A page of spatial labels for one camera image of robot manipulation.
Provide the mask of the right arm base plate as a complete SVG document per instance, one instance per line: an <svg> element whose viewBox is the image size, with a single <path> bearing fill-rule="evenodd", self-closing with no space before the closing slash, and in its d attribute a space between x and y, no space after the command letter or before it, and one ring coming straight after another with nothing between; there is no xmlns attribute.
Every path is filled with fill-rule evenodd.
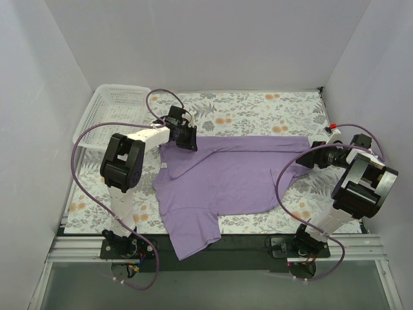
<svg viewBox="0 0 413 310"><path fill-rule="evenodd" d="M264 246L273 258L329 258L330 250L326 243L308 243L293 234L273 234L267 236Z"/></svg>

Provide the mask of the purple t shirt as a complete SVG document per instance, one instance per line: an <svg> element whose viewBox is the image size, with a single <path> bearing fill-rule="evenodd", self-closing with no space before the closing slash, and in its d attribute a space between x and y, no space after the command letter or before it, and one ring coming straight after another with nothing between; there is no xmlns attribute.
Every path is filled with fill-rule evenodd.
<svg viewBox="0 0 413 310"><path fill-rule="evenodd" d="M305 136L199 137L197 151L162 145L153 186L178 260L221 239L219 216L276 207L309 172L289 163L309 148Z"/></svg>

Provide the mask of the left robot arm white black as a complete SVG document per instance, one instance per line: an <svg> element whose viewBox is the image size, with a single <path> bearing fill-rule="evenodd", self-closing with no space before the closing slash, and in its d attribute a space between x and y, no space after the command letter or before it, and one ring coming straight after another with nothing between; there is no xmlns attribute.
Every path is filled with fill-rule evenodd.
<svg viewBox="0 0 413 310"><path fill-rule="evenodd" d="M145 152L170 141L179 148L196 151L196 130L193 115L172 106L166 116L147 129L127 135L116 133L110 138L100 173L108 187L110 210L115 216L109 230L102 234L121 257L131 258L137 252L137 241L131 233L136 229L133 197L143 172Z"/></svg>

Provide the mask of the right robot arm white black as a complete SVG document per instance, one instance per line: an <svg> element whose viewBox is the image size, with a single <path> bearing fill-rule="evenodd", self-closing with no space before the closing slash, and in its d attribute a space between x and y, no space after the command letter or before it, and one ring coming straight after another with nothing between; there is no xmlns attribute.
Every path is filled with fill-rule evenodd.
<svg viewBox="0 0 413 310"><path fill-rule="evenodd" d="M345 169L332 191L332 206L311 219L311 225L302 223L297 228L291 247L298 256L317 255L327 246L327 236L352 220L372 218L382 207L399 172L369 153L371 143L371 137L356 134L350 144L360 149L329 147L296 160L311 169L314 166Z"/></svg>

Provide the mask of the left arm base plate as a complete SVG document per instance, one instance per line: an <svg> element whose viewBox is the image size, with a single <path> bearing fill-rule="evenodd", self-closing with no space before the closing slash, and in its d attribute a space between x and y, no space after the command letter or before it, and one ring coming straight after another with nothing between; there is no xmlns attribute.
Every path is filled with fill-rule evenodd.
<svg viewBox="0 0 413 310"><path fill-rule="evenodd" d="M115 237L104 239L99 254L101 259L154 259L154 247L140 238Z"/></svg>

